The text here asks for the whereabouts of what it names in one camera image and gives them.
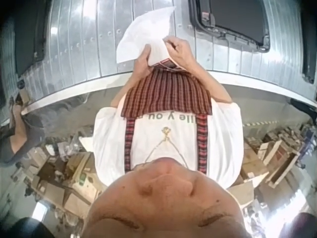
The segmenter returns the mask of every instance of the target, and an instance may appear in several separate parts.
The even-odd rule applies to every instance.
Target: apron strap
[[[207,174],[208,115],[196,115],[197,124],[197,170]]]
[[[135,119],[126,118],[126,128],[124,136],[124,171],[125,173],[131,171],[131,148],[134,134]]]

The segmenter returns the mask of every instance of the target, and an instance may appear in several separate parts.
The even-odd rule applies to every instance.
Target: white t-shirt
[[[93,147],[96,170],[100,181],[107,186],[124,175],[126,120],[121,117],[124,100],[125,96],[117,109],[100,109],[95,121]],[[236,103],[217,103],[214,99],[211,99],[211,105],[212,116],[208,116],[207,176],[223,188],[228,188],[238,177],[243,159],[240,108]],[[168,128],[172,143],[163,141],[164,128]],[[197,170],[196,136],[194,114],[168,111],[143,115],[135,123],[131,168],[144,163],[147,158],[147,162],[150,162],[170,157],[191,170]]]

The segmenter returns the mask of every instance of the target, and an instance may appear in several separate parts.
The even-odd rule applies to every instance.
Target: red plaid apron
[[[126,118],[124,143],[125,172],[131,170],[131,148],[135,120],[144,114],[162,111],[193,113],[197,124],[198,171],[206,174],[208,158],[208,115],[211,97],[191,74],[167,60],[131,88],[125,98],[121,116]]]

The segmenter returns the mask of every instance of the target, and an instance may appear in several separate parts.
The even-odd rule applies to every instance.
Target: corrugated metal panel
[[[317,87],[302,79],[303,46],[296,0],[263,0],[268,16],[271,49],[251,53],[196,32],[187,0],[53,0],[45,59],[25,73],[35,100],[86,80],[128,72],[133,62],[116,64],[115,49],[132,20],[152,9],[176,6],[171,34],[189,41],[197,61],[207,70],[240,74],[285,87],[314,99]],[[13,21],[1,37],[1,69],[6,97],[17,81]]]

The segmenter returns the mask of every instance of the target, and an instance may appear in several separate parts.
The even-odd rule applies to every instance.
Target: white paper
[[[165,7],[149,11],[135,18],[125,31],[116,51],[117,63],[135,60],[145,44],[151,45],[148,64],[150,66],[169,58],[163,38],[170,30],[170,16],[175,7]]]

